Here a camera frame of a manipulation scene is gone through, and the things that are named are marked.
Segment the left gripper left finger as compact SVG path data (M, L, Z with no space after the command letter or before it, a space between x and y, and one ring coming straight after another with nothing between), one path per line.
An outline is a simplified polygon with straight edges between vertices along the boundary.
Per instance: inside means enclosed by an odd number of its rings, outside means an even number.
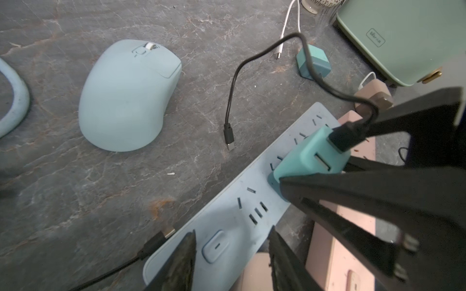
M144 291L190 291L194 280L195 230L188 232Z

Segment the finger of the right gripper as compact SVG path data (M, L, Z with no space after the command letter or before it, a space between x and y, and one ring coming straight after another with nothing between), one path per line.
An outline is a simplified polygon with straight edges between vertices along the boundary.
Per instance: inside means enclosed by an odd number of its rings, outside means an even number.
M314 174L280 179L283 197L330 230L343 226L329 201L394 224L396 243L344 237L388 291L466 288L466 173L452 167Z
M434 167L464 169L464 89L449 87L382 112L368 136L409 134L403 166L364 160L364 171Z

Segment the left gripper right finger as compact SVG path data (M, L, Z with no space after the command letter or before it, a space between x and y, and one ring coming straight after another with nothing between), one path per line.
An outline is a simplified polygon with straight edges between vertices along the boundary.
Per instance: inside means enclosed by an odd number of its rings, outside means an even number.
M275 227L268 235L274 291L321 291Z

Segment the pink power strip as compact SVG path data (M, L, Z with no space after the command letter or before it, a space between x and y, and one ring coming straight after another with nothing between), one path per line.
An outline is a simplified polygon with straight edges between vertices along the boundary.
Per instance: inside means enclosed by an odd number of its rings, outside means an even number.
M321 200L333 211L342 227L330 230L328 223L314 226L305 269L324 291L373 291L375 277L353 255L354 248L344 237L349 234L374 236L376 218L348 207Z

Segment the pink charger plug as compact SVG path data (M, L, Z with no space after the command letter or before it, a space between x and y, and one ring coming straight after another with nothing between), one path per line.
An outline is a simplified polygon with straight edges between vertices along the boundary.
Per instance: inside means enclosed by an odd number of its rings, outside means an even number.
M387 110L394 105L394 100L388 87L378 79L371 80L359 89L354 96L373 101L380 111Z

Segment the blue power strip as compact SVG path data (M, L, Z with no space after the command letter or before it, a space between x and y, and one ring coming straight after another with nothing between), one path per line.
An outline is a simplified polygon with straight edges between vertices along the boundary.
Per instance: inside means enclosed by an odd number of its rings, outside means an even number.
M305 137L323 126L339 126L321 103L313 104L216 197L149 257L143 280L149 284L183 237L194 231L197 248L192 289L227 291L284 215L289 203L268 176Z

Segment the teal charger cube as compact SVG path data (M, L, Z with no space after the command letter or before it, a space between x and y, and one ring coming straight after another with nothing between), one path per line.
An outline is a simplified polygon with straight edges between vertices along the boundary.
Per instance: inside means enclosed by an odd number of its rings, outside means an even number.
M343 171L351 152L339 152L328 140L333 130L322 127L296 145L268 176L269 185L281 194L280 178L335 174Z
M325 52L321 48L315 47L311 44L308 44L308 48L315 72L322 78L325 78L331 72L331 64ZM296 55L296 61L301 77L313 80L306 65L305 52L303 48Z

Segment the pink mouse sideways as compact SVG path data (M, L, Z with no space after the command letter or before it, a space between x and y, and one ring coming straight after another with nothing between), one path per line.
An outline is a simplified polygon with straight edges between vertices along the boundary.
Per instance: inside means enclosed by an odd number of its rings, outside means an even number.
M244 268L231 291L273 291L269 253L256 253Z

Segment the blue mouse behind strip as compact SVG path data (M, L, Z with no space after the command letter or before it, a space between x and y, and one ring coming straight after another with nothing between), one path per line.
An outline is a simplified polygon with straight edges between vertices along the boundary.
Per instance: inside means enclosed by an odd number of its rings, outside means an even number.
M110 152L131 152L155 140L182 72L180 58L150 41L120 40L99 57L78 109L82 135Z

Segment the mint green toaster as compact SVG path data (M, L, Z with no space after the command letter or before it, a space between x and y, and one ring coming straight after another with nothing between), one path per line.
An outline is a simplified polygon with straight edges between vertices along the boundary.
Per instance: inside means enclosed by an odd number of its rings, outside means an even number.
M336 24L397 86L422 81L466 50L465 1L345 1Z

